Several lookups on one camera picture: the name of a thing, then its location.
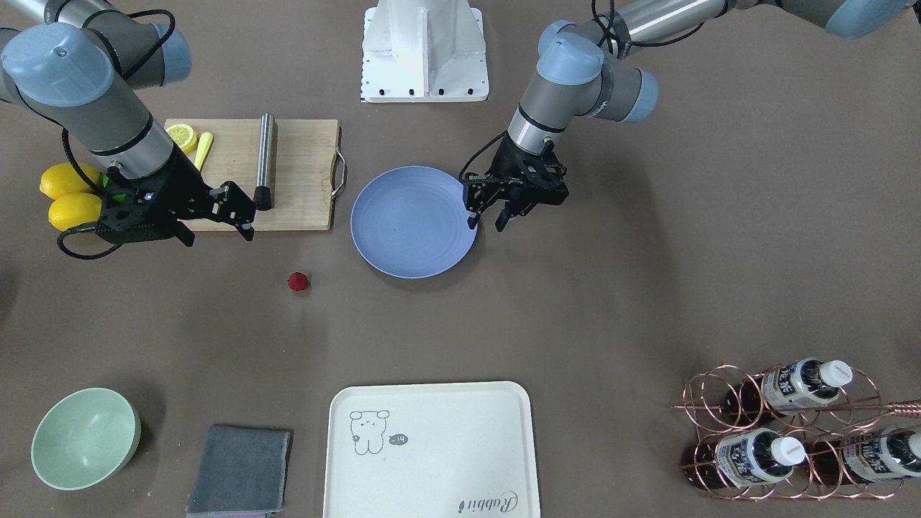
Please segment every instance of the cartoon bear drawing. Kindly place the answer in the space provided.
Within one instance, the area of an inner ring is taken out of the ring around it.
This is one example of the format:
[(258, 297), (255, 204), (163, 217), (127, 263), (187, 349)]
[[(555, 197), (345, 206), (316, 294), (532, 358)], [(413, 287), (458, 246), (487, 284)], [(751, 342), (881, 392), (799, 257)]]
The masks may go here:
[(355, 453), (375, 455), (384, 449), (384, 431), (387, 429), (387, 418), (390, 416), (388, 410), (366, 410), (349, 414), (352, 418)]

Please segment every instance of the bottle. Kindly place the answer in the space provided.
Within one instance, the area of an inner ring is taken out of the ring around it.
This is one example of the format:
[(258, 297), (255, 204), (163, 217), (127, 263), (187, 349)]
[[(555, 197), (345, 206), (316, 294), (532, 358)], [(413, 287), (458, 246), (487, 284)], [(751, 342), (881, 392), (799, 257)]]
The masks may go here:
[(736, 388), (739, 398), (732, 392), (727, 394), (723, 413), (727, 416), (726, 422), (735, 426), (763, 426), (796, 413), (800, 408), (834, 402), (841, 387), (853, 379), (850, 366), (840, 359), (822, 363), (806, 358), (754, 378), (761, 385), (764, 407), (752, 381), (745, 380)]
[[(816, 482), (823, 486), (869, 484), (921, 477), (921, 434), (895, 427), (851, 437), (842, 443), (819, 441), (810, 445)], [(839, 462), (841, 452), (844, 470)]]
[(805, 458), (806, 450), (797, 439), (760, 428), (691, 446), (682, 464), (688, 481), (700, 489), (747, 488), (784, 480)]

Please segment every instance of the gray cloth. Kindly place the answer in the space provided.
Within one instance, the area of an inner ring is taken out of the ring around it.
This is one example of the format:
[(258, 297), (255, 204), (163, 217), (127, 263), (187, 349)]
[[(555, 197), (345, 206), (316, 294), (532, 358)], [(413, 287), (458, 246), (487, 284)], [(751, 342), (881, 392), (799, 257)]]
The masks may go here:
[(281, 511), (290, 440), (288, 431), (211, 427), (186, 516), (265, 515)]

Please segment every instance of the green bowl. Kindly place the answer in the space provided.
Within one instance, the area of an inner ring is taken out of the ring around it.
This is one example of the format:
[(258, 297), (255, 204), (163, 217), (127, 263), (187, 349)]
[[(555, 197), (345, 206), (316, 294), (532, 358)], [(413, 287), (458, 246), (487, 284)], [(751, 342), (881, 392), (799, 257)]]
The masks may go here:
[(32, 439), (32, 467), (52, 488), (85, 489), (128, 464), (140, 438), (128, 400), (106, 388), (84, 389), (45, 414)]

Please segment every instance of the metal rod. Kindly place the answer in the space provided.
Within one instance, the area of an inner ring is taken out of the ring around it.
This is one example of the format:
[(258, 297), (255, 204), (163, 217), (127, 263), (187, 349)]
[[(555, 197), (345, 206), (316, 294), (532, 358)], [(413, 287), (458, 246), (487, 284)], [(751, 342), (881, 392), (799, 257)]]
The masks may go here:
[(259, 210), (269, 210), (274, 206), (275, 146), (278, 126), (271, 113), (262, 116), (262, 129), (259, 134), (259, 157), (256, 162), (256, 192), (253, 201)]

